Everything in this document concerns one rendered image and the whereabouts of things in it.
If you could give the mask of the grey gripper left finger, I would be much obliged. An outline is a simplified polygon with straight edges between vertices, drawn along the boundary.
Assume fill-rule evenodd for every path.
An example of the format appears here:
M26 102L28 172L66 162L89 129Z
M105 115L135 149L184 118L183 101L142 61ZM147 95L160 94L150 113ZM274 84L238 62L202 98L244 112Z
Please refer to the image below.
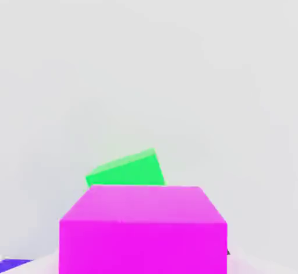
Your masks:
M8 274L59 274L59 251L12 268Z

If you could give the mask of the small magenta cube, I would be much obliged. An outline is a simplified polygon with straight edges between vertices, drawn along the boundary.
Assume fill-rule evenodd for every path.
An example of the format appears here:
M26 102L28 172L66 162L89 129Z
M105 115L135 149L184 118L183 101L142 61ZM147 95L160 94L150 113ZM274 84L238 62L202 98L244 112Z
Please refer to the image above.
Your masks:
M59 222L59 274L227 274L227 236L199 187L95 185Z

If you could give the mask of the large blue box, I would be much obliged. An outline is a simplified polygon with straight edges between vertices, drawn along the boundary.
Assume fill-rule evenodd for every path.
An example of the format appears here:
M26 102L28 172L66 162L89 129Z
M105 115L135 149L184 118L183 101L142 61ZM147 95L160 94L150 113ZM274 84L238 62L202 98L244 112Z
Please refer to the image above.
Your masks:
M31 262L30 259L0 259L0 273Z

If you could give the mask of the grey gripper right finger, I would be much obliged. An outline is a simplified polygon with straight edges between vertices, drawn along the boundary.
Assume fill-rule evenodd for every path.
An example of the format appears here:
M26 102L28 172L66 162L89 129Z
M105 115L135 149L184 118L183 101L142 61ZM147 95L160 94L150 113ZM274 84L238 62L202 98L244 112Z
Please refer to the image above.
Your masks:
M227 274L283 274L283 267L246 255L237 247L229 246Z

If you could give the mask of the small green cube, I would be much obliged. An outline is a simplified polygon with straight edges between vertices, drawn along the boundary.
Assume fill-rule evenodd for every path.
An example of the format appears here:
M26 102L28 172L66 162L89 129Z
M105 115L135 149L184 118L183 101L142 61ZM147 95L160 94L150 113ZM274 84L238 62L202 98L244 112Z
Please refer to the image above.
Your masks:
M154 149L116 159L86 175L87 185L165 185Z

